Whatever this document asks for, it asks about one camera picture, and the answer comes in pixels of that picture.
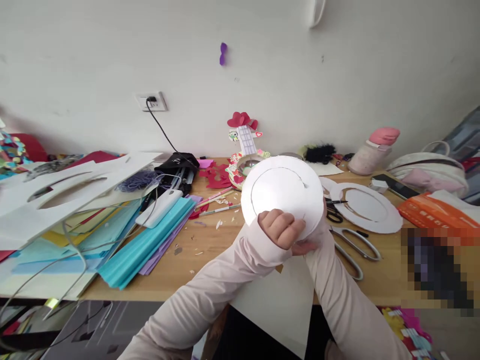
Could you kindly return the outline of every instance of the pink sleeve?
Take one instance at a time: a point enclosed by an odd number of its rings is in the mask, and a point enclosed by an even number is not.
[[[305,256],[323,314],[338,346],[327,347],[325,358],[411,360],[382,313],[336,256],[335,240],[327,225],[324,222],[316,235],[318,249]]]
[[[120,360],[188,359],[237,290],[268,275],[292,256],[276,246],[257,221],[243,226],[235,242],[206,264],[150,317]]]

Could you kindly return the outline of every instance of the white paper plate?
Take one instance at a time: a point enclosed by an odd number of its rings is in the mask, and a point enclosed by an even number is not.
[[[299,239],[310,235],[324,212],[324,193],[315,171],[290,156],[274,156],[255,165],[243,183],[241,210],[250,225],[264,211],[280,209],[304,219]]]

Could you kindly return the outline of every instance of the wooden desk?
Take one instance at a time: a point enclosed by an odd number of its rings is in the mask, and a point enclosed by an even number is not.
[[[217,158],[217,164],[226,163],[226,159]],[[370,176],[358,176],[351,172],[332,175],[329,178],[338,183],[357,183],[368,186]],[[219,191],[219,189],[207,189],[208,181],[205,177],[197,176],[192,185],[193,195],[207,198]],[[403,200],[392,192],[387,191],[385,196],[394,206]],[[241,194],[235,192],[227,199],[238,204]],[[209,210],[224,207],[224,204],[213,202]],[[219,220],[223,225],[216,229]],[[403,221],[404,227],[415,227],[409,221]],[[137,275],[123,291],[110,288],[101,277],[97,277],[84,292],[82,299],[85,300],[115,300],[115,301],[165,301],[185,285],[206,263],[226,250],[235,240],[244,224],[242,210],[228,210],[217,214],[189,220],[183,230],[178,234],[166,254],[158,262],[155,269],[148,276]],[[345,220],[342,227],[361,230],[359,227]],[[339,244],[355,259],[364,273],[364,280],[359,282],[363,293],[375,305],[399,306],[404,299],[405,282],[401,281],[401,235],[370,233],[368,238],[375,245],[383,259],[379,262],[371,262],[360,256],[353,248],[339,240]],[[175,255],[175,249],[182,251]],[[343,262],[350,273],[353,270],[346,261]]]

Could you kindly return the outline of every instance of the hand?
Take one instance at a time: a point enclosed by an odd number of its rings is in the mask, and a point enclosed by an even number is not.
[[[258,215],[258,224],[275,245],[284,250],[291,248],[293,255],[305,255],[317,249],[311,242],[295,243],[306,224],[303,219],[295,220],[291,213],[279,209],[264,211]]]

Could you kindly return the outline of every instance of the electrical outlet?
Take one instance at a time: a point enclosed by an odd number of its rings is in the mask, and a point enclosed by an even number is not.
[[[147,107],[147,98],[155,97],[156,101],[149,102],[148,106],[151,111],[168,111],[167,104],[165,103],[164,96],[161,91],[159,92],[142,92],[136,93],[135,99],[142,111],[149,111]]]

